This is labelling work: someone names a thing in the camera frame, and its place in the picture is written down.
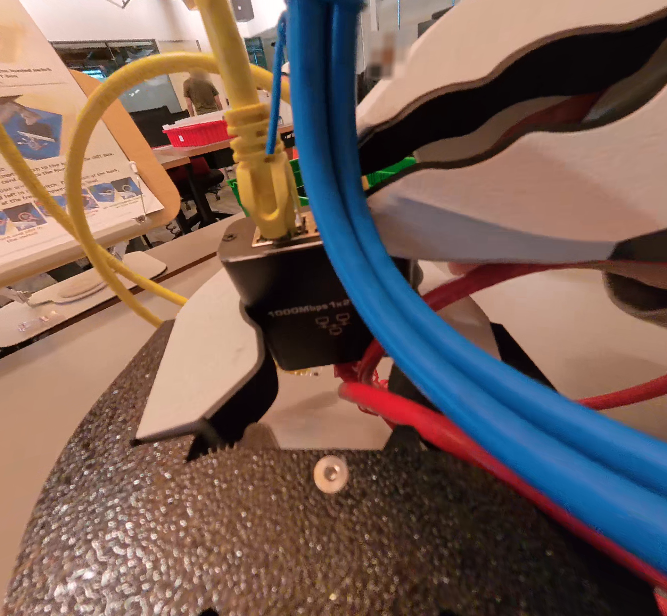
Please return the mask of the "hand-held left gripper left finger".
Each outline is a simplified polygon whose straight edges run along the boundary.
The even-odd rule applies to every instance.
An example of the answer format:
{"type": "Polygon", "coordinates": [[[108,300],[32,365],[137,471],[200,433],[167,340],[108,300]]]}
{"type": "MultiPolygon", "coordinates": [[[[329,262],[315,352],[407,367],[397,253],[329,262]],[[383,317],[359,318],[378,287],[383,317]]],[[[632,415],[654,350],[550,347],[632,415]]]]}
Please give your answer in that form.
{"type": "Polygon", "coordinates": [[[221,268],[176,316],[133,444],[194,437],[191,454],[279,449],[262,417],[275,402],[277,367],[221,268]]]}

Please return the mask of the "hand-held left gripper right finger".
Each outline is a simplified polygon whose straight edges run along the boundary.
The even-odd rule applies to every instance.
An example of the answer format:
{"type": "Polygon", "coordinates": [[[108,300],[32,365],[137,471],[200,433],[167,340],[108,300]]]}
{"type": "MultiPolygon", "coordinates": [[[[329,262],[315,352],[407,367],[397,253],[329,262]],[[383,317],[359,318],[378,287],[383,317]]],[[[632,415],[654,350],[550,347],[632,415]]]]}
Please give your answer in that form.
{"type": "Polygon", "coordinates": [[[475,346],[496,360],[501,360],[491,322],[474,300],[463,298],[436,313],[475,346]]]}

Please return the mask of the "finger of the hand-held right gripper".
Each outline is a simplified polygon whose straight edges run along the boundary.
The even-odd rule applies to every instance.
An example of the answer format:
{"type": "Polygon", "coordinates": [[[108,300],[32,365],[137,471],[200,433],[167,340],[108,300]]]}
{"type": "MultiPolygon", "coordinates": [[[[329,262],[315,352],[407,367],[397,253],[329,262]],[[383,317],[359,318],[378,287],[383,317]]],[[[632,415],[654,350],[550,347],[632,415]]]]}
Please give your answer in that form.
{"type": "Polygon", "coordinates": [[[368,197],[391,256],[467,264],[666,263],[666,100],[533,131],[468,167],[419,164],[368,197]]]}
{"type": "Polygon", "coordinates": [[[454,144],[520,105],[601,93],[642,66],[666,34],[666,0],[462,0],[411,45],[357,107],[362,173],[454,144]]]}

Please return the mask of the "black ethernet splitter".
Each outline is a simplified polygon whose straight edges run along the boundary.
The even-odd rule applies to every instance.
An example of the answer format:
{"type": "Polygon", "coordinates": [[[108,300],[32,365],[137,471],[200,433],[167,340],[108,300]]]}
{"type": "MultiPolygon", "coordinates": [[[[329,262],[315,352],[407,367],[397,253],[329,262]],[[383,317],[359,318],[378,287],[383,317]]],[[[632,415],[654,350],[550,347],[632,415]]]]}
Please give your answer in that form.
{"type": "Polygon", "coordinates": [[[251,218],[233,222],[218,255],[249,318],[287,371],[355,363],[373,341],[323,247],[312,212],[292,238],[268,240],[251,218]]]}

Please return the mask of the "green plastic bin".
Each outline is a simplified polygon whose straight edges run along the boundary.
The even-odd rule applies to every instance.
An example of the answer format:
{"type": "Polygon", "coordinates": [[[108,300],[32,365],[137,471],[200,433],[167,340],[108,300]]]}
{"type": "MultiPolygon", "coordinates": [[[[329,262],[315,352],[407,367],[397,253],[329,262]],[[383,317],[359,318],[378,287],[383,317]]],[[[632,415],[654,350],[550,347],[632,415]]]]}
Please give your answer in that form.
{"type": "MultiPolygon", "coordinates": [[[[299,159],[294,158],[289,161],[291,169],[294,174],[295,182],[296,182],[296,187],[297,187],[297,194],[299,198],[299,204],[304,207],[309,205],[309,201],[307,198],[307,194],[305,191],[305,186],[302,181],[302,175],[301,175],[301,170],[299,166],[299,159]]],[[[391,178],[392,176],[395,176],[399,172],[405,170],[406,168],[412,166],[415,164],[415,159],[414,157],[405,157],[403,160],[387,167],[379,171],[374,171],[372,173],[369,173],[366,177],[365,180],[368,182],[369,188],[373,188],[374,186],[377,186],[381,182],[391,178]]],[[[239,190],[238,190],[238,182],[237,179],[231,178],[226,181],[227,185],[231,188],[231,191],[233,192],[235,198],[237,199],[237,202],[239,206],[241,207],[243,213],[245,216],[249,216],[249,213],[246,211],[246,208],[244,205],[241,203],[240,196],[239,196],[239,190]]]]}

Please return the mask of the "person's right hand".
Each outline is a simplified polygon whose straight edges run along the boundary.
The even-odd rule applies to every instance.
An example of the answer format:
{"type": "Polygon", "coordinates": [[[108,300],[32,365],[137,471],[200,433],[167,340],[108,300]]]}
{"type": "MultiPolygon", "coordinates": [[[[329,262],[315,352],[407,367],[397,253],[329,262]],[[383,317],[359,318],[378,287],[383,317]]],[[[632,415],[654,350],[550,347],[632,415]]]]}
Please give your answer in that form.
{"type": "Polygon", "coordinates": [[[612,303],[638,320],[666,328],[666,290],[605,272],[604,285],[612,303]]]}

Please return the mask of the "dark office chair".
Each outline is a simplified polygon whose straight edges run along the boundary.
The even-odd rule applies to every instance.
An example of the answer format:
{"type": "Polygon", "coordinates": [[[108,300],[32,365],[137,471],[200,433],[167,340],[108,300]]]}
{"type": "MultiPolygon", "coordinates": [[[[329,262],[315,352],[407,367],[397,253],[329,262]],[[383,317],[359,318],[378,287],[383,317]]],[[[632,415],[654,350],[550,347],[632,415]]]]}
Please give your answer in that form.
{"type": "Polygon", "coordinates": [[[167,170],[176,186],[182,204],[193,202],[195,213],[187,218],[182,209],[176,216],[176,224],[182,234],[190,234],[193,228],[205,228],[231,216],[230,213],[214,211],[206,194],[218,190],[226,178],[222,171],[211,169],[203,159],[193,159],[190,163],[167,170]]]}

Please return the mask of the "wooden work table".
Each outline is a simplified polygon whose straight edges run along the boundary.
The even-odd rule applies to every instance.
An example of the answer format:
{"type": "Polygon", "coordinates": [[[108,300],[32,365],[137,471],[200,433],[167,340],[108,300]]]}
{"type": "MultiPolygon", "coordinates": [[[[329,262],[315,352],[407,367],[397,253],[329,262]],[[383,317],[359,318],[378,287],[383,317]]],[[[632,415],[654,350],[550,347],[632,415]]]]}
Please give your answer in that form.
{"type": "Polygon", "coordinates": [[[203,156],[209,153],[231,149],[234,138],[217,141],[211,144],[195,147],[174,147],[166,145],[152,148],[152,152],[158,163],[164,170],[171,170],[181,165],[191,162],[192,158],[203,156]]]}

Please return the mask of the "red plastic bin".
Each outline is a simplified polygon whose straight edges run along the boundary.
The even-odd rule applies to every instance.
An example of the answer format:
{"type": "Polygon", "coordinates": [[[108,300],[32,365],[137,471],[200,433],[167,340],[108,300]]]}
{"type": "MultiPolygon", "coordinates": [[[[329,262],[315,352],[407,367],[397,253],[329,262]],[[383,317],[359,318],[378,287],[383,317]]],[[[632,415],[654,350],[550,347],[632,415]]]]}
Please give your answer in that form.
{"type": "Polygon", "coordinates": [[[231,139],[226,120],[198,121],[165,125],[162,132],[170,145],[177,148],[201,147],[231,139]]]}

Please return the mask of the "printed instruction sheet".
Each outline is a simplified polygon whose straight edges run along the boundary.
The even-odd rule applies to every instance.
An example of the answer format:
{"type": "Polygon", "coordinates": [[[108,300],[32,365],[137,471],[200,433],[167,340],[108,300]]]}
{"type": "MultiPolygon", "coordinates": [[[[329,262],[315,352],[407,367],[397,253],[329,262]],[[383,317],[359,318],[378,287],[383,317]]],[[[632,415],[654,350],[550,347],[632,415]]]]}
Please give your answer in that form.
{"type": "MultiPolygon", "coordinates": [[[[19,0],[1,0],[1,125],[57,205],[66,210],[65,156],[87,96],[19,0]]],[[[95,235],[114,234],[162,203],[105,123],[88,144],[84,211],[95,235]]],[[[74,239],[1,157],[1,277],[61,258],[74,239]]]]}

